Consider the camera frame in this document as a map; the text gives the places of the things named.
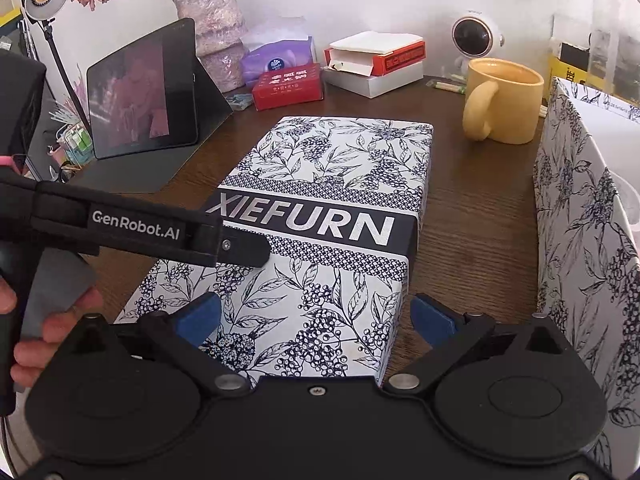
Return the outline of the person's left hand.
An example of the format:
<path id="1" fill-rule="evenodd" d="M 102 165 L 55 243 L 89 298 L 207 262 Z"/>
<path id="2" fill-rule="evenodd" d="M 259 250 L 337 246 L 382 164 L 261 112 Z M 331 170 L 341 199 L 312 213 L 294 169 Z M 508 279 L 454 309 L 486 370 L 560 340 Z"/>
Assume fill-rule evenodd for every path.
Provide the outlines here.
<path id="1" fill-rule="evenodd" d="M 103 296 L 90 274 L 78 283 L 73 278 L 55 283 L 38 278 L 36 298 L 29 301 L 21 339 L 13 348 L 11 378 L 18 390 L 32 388 L 56 350 L 77 322 L 89 312 L 103 307 Z"/>

